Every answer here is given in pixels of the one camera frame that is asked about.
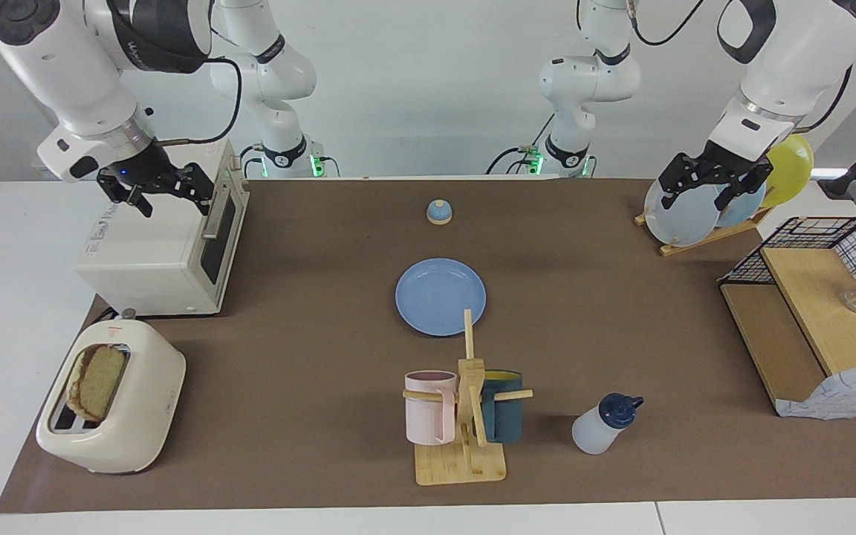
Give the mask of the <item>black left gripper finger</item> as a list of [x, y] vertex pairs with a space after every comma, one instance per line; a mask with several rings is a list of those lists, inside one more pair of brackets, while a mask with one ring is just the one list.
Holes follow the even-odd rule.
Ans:
[[660, 204], [669, 210], [680, 194], [693, 188], [693, 159], [686, 153], [677, 153], [660, 174], [658, 183], [663, 192]]
[[760, 187], [765, 185], [765, 180], [768, 179], [772, 170], [774, 170], [772, 165], [756, 165], [739, 178], [734, 178], [716, 197], [716, 209], [722, 211], [733, 202], [733, 199], [741, 195], [757, 193]]

